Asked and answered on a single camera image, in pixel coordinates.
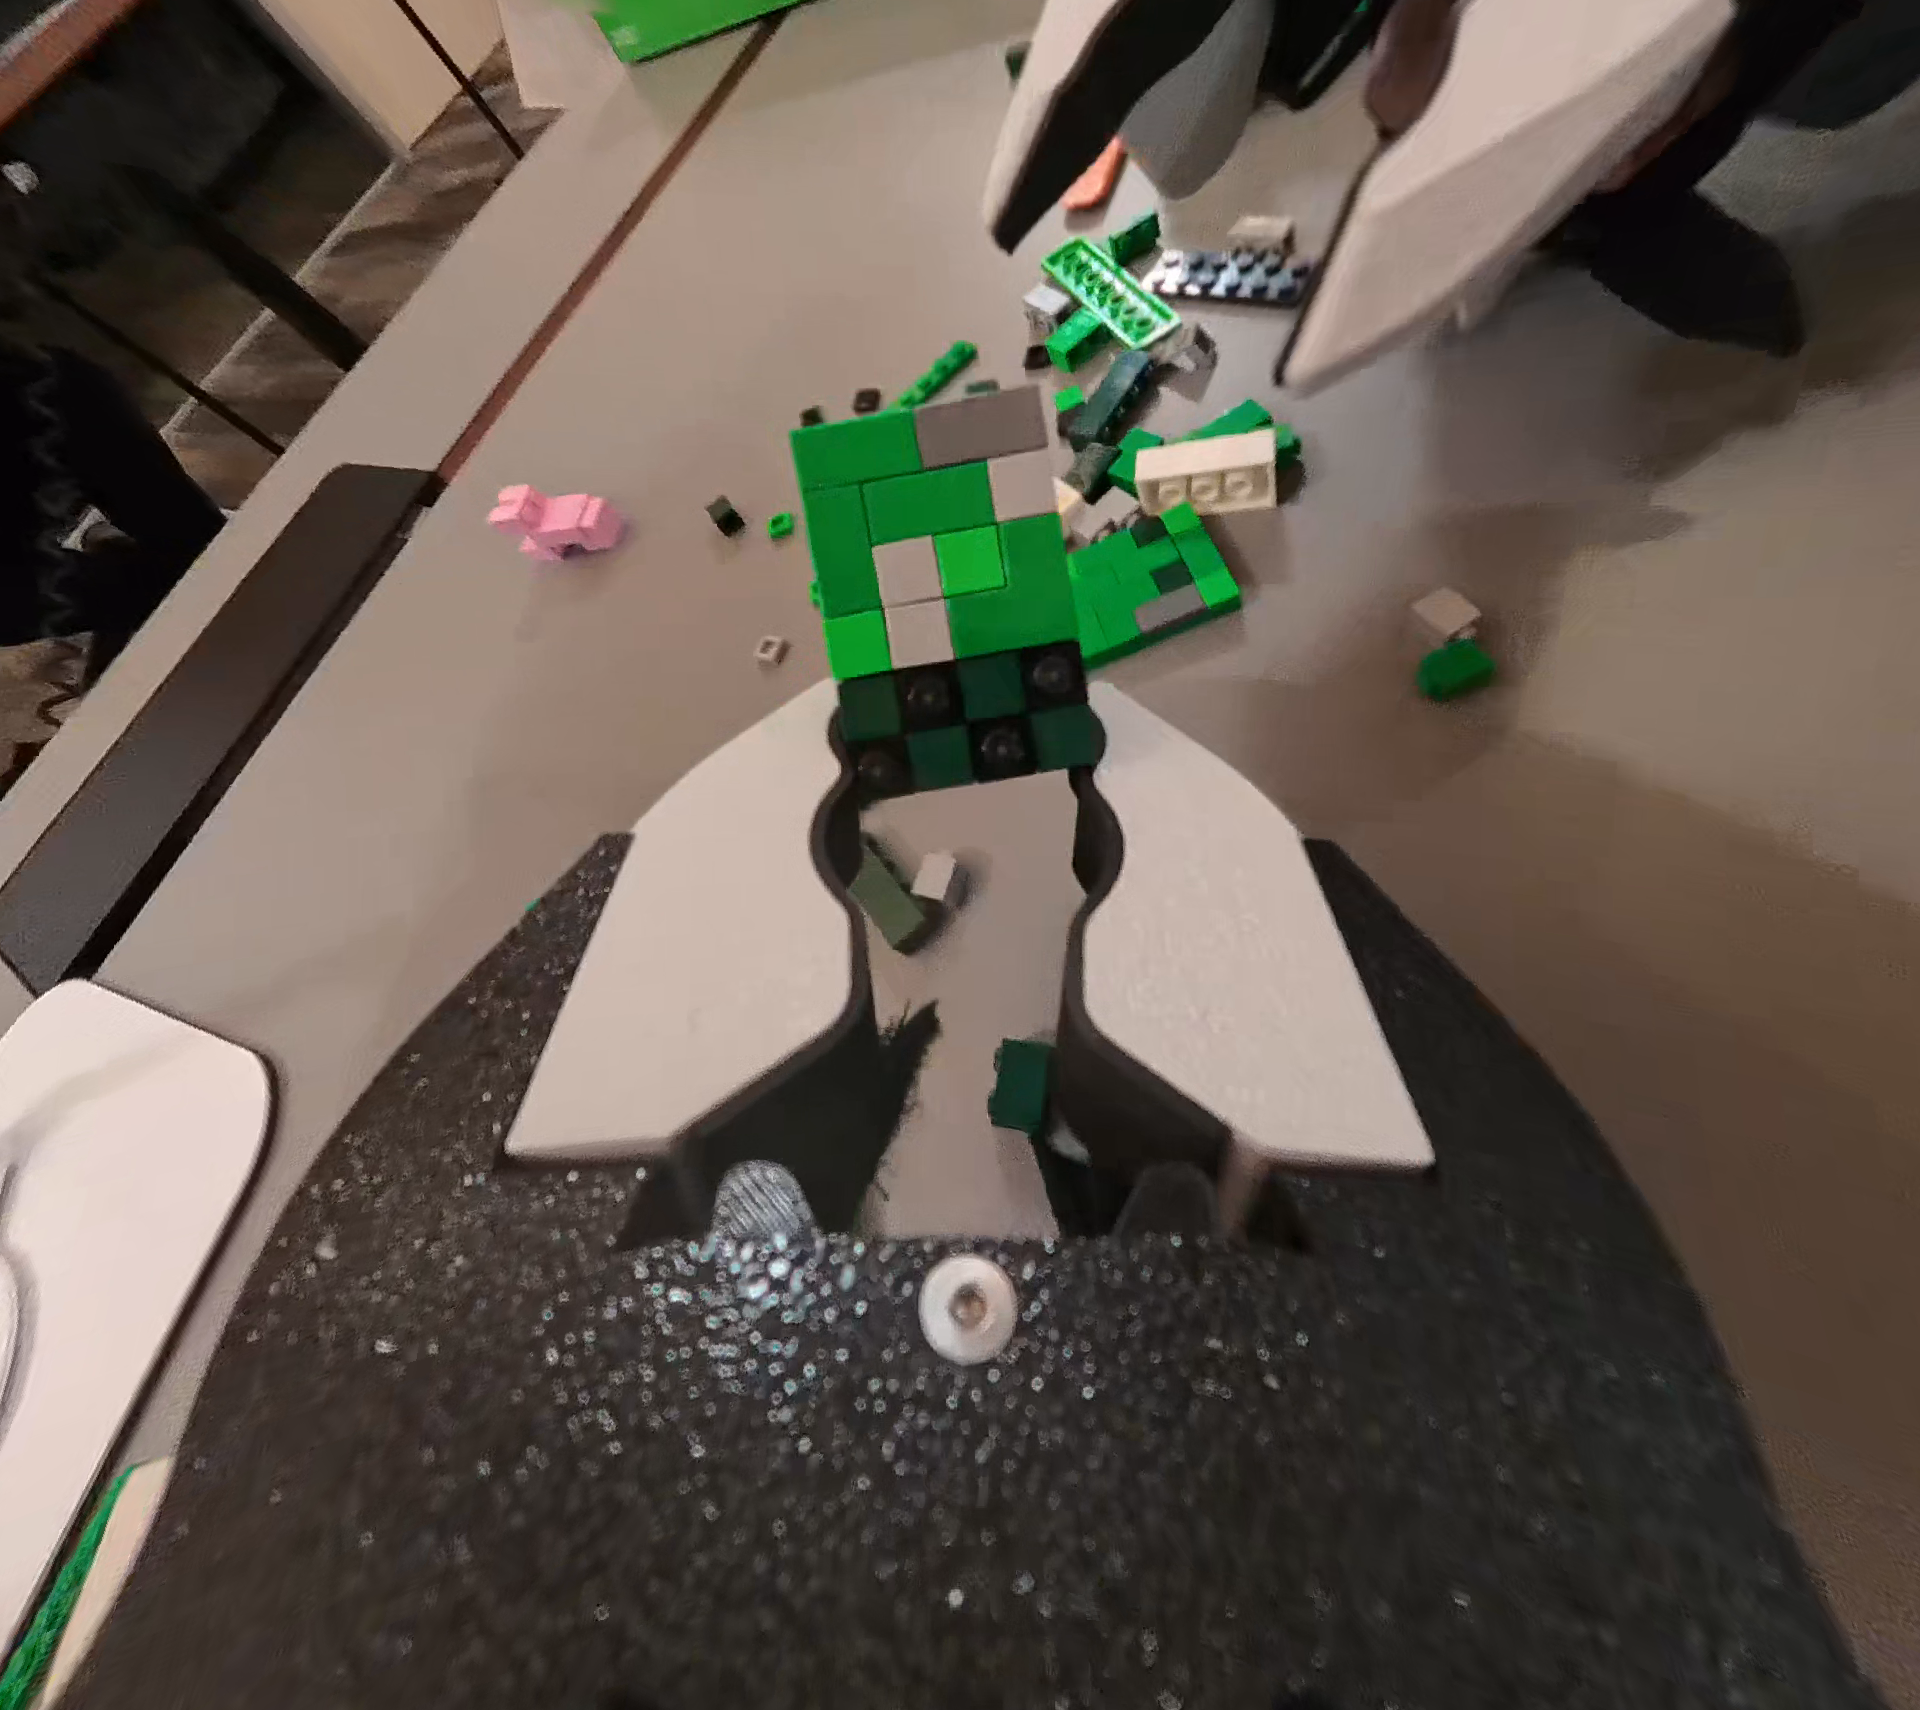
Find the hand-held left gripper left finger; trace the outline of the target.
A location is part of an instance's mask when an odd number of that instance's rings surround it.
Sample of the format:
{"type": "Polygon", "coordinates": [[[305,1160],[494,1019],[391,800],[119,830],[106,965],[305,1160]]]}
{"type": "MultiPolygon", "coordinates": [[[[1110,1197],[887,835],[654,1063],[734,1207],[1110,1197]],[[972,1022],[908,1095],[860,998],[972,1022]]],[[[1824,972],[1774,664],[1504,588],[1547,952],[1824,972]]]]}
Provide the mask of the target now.
{"type": "Polygon", "coordinates": [[[634,1238],[706,1233],[746,1163],[872,1217],[941,1019],[878,1004],[835,713],[812,683],[645,807],[506,1128],[515,1168],[635,1171],[634,1238]]]}

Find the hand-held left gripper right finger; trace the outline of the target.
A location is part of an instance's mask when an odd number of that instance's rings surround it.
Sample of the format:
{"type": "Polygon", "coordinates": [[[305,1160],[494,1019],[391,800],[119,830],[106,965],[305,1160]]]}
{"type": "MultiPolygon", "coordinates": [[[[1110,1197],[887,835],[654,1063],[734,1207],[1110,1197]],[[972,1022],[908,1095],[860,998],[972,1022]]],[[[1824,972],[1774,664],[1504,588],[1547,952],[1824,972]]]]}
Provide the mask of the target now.
{"type": "Polygon", "coordinates": [[[1097,758],[1068,780],[1068,926],[1050,1080],[1050,1207],[1110,1233],[1148,1169],[1427,1184],[1436,1148],[1307,843],[1231,761],[1116,685],[1087,689],[1097,758]]]}

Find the green brick assembly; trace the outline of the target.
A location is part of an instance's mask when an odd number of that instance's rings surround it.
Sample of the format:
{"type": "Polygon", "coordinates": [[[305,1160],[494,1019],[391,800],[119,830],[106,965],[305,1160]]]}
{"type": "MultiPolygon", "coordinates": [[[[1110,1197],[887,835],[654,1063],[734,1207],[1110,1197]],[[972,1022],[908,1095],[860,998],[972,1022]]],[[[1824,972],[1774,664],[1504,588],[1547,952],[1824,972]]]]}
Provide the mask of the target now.
{"type": "Polygon", "coordinates": [[[1090,771],[1105,733],[1046,389],[806,422],[788,446],[831,733],[860,793],[1090,771]]]}

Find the white desk stand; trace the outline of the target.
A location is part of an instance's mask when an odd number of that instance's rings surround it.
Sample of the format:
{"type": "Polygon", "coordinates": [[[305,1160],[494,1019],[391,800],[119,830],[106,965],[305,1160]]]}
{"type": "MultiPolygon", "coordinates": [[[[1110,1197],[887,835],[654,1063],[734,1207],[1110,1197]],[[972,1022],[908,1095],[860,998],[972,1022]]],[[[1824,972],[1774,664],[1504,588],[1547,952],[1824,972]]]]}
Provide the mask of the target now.
{"type": "Polygon", "coordinates": [[[27,1623],[252,1186],[273,1078],[80,977],[1,1038],[1,1631],[27,1623]]]}

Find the dark studded plate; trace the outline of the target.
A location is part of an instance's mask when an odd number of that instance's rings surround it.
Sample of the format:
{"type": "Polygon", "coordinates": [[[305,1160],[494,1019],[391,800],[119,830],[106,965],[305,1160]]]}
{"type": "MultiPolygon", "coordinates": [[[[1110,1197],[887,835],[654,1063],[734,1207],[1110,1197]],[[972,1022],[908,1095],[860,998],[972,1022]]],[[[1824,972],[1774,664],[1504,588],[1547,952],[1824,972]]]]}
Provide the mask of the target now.
{"type": "Polygon", "coordinates": [[[1168,304],[1296,309],[1314,273],[1316,261],[1292,248],[1242,242],[1222,249],[1166,248],[1139,284],[1168,304]]]}

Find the large green plate with holes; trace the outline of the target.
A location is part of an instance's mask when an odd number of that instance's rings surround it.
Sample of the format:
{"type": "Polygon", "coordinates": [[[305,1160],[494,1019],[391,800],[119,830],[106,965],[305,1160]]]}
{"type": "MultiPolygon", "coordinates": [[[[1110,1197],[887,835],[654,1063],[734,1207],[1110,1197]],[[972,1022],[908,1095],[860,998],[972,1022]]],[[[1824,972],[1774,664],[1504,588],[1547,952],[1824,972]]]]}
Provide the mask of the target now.
{"type": "Polygon", "coordinates": [[[1062,240],[1041,258],[1041,273],[1132,352],[1168,341],[1184,319],[1127,271],[1101,242],[1084,234],[1062,240]]]}

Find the dark green long brick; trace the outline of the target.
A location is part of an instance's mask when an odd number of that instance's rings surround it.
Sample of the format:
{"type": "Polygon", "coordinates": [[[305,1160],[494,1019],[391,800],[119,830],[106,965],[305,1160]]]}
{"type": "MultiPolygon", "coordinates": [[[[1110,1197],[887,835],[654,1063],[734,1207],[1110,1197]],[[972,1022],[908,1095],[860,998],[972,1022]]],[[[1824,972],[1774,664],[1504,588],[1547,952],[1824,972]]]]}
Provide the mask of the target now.
{"type": "Polygon", "coordinates": [[[876,935],[895,954],[914,954],[936,928],[936,914],[901,879],[889,853],[872,838],[860,838],[860,853],[847,896],[876,935]]]}

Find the pile of mixed green bricks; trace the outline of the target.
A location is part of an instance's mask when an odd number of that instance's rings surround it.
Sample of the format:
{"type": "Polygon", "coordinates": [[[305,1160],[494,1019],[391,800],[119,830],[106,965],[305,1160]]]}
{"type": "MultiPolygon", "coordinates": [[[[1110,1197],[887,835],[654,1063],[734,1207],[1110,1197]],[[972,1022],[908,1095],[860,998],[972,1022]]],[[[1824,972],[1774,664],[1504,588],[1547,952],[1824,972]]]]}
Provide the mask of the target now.
{"type": "MultiPolygon", "coordinates": [[[[1090,546],[1096,538],[1104,538],[1135,518],[1148,516],[1139,510],[1133,491],[1135,459],[1141,450],[1173,444],[1190,436],[1212,437],[1259,426],[1276,426],[1277,431],[1277,503],[1273,507],[1280,507],[1281,499],[1293,490],[1302,470],[1302,437],[1258,400],[1244,400],[1212,420],[1186,429],[1127,426],[1110,441],[1087,441],[1071,450],[1068,472],[1055,478],[1055,510],[1068,541],[1090,546]]],[[[1273,507],[1201,518],[1219,520],[1273,507]]]]}

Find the white brick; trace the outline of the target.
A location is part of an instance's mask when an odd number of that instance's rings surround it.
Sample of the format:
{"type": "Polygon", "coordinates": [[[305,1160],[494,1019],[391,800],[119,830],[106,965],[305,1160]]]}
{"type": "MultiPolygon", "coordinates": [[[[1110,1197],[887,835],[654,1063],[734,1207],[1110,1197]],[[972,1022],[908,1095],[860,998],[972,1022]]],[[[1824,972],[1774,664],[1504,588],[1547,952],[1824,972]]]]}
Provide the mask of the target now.
{"type": "Polygon", "coordinates": [[[1133,459],[1132,490],[1148,516],[1164,516],[1177,506],[1201,516],[1276,507],[1280,453],[1276,426],[1190,433],[1143,448],[1133,459]]]}

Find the green tiled brick panel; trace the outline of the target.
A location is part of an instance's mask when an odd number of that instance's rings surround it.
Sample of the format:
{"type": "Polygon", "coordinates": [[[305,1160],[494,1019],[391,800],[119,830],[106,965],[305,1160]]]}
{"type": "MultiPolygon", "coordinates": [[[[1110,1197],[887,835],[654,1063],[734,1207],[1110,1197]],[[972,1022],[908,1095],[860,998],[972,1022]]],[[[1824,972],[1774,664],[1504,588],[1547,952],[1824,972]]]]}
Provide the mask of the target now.
{"type": "Polygon", "coordinates": [[[1239,609],[1239,581],[1187,503],[1068,549],[1075,640],[1090,672],[1239,609]]]}

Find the pink brick pig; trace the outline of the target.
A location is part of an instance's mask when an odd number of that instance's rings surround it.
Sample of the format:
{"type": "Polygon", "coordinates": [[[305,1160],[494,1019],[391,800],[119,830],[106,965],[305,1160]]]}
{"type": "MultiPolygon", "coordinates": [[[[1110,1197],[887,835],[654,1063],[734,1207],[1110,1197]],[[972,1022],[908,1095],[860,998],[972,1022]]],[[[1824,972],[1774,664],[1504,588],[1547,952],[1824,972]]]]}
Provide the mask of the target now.
{"type": "Polygon", "coordinates": [[[488,528],[511,538],[521,556],[564,562],[617,546],[626,518],[607,497],[590,491],[541,491],[532,484],[502,487],[488,511],[488,528]]]}

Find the dark cloth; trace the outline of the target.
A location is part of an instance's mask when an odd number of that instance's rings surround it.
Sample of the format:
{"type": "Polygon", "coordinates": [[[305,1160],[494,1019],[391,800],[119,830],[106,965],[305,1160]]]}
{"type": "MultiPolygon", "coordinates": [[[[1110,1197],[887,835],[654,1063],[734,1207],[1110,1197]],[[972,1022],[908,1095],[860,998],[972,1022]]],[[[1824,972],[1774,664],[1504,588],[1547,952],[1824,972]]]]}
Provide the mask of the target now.
{"type": "Polygon", "coordinates": [[[6,648],[84,637],[109,661],[226,522],[107,369],[4,341],[6,648]]]}

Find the green studded strip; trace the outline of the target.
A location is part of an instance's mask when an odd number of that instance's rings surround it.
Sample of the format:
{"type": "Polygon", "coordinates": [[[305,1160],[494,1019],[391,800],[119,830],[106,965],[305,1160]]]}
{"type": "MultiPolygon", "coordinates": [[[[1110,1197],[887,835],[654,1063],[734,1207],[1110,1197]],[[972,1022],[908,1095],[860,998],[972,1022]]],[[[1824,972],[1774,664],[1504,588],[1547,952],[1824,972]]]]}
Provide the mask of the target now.
{"type": "Polygon", "coordinates": [[[103,1486],[85,1521],[71,1539],[40,1602],[17,1631],[1,1672],[1,1705],[33,1708],[46,1687],[53,1657],[81,1600],[84,1584],[100,1554],[107,1524],[138,1463],[119,1468],[103,1486]]]}

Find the wooden side table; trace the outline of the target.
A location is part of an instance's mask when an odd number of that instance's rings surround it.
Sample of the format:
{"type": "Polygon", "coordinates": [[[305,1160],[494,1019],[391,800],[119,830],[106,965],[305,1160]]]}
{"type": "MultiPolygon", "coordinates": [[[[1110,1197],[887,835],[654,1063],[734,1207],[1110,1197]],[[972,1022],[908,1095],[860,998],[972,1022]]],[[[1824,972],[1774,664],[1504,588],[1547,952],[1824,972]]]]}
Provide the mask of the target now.
{"type": "Polygon", "coordinates": [[[150,0],[58,0],[1,43],[1,130],[98,55],[150,0]]]}

